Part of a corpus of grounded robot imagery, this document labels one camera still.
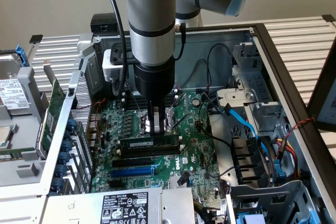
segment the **white wall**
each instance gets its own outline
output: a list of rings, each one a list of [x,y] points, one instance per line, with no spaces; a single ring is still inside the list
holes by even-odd
[[[125,0],[117,0],[125,28],[128,29]],[[94,13],[110,12],[109,0],[0,0],[0,49],[20,43],[28,49],[33,34],[70,35],[90,31]],[[236,18],[202,11],[203,23],[214,24],[332,14],[335,0],[247,0]]]

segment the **blue pcie slot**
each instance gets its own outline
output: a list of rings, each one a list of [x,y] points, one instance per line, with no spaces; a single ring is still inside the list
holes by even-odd
[[[154,175],[154,167],[134,167],[128,169],[112,170],[111,177],[129,177],[129,176],[141,176],[141,175]]]

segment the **yellow wire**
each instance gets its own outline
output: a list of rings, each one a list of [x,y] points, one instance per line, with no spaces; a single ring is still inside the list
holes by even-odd
[[[291,148],[291,150],[294,152],[294,148],[291,146],[291,144],[290,144],[288,141],[287,141],[286,145],[287,145],[289,148]],[[297,169],[298,169],[298,176],[300,176],[299,165],[298,165]]]

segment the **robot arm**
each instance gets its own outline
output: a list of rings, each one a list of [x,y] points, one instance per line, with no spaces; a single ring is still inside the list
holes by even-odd
[[[174,86],[175,18],[197,16],[200,9],[237,15],[245,0],[127,0],[137,90],[148,100],[151,134],[163,134],[164,97]]]

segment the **power supply label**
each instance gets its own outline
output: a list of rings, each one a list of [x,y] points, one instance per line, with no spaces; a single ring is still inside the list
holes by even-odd
[[[29,108],[27,98],[17,79],[0,80],[0,97],[8,110]]]
[[[101,224],[147,224],[148,192],[105,195]]]

